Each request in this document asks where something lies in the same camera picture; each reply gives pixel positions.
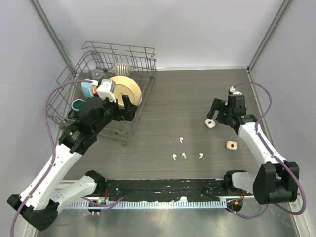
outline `plate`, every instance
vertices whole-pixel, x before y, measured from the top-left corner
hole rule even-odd
[[[115,76],[110,78],[115,82],[114,96],[118,99],[118,105],[124,107],[122,95],[128,95],[133,105],[139,106],[142,102],[142,91],[138,84],[129,77]]]

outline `gray wooden tabletop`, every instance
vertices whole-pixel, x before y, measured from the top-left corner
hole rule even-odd
[[[227,170],[257,172],[253,155],[230,127],[217,124],[209,129],[204,123],[213,99],[227,99],[232,85],[246,81],[249,79],[242,69],[157,72],[128,146],[98,137],[65,179],[77,180],[88,170],[107,179],[222,178]],[[259,117],[251,86],[240,91],[248,113]],[[229,140],[238,143],[236,151],[225,148]]]

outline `metal wire rack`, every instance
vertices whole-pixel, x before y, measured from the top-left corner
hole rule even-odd
[[[153,57],[154,48],[130,46],[123,44],[101,43],[87,41],[81,48],[83,56],[79,59],[74,69],[67,66],[57,78],[58,84],[69,81],[92,79],[92,71],[102,69],[105,77],[114,76],[110,68],[118,62],[125,62],[131,65],[132,78],[141,88],[142,102],[138,107],[135,119],[128,121],[112,121],[99,135],[120,140],[123,145],[127,145],[134,131],[135,125],[142,113],[149,91],[156,76],[156,59]],[[75,99],[84,99],[80,83],[67,85],[59,89],[50,99],[47,106],[47,114],[61,128],[73,123],[67,114],[70,104]]]

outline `square tan object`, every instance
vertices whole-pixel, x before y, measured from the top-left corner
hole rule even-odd
[[[228,149],[228,150],[232,150],[232,151],[235,151],[235,150],[237,150],[237,142],[233,142],[233,141],[228,141],[227,143],[226,143],[226,148]]]

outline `wall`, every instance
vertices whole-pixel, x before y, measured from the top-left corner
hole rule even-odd
[[[9,236],[15,212],[7,198],[23,191],[51,156],[43,104],[65,65],[27,0],[1,1],[0,32],[0,229]],[[57,126],[51,128],[56,136]]]
[[[87,40],[156,48],[158,67],[248,66],[282,0],[39,0],[74,63]]]
[[[293,1],[253,69],[254,80],[272,94],[273,106],[267,123],[274,144],[284,157],[300,166],[300,181],[308,201],[307,216],[313,225],[316,223],[315,12],[314,0]],[[267,107],[266,96],[262,96],[262,101]]]

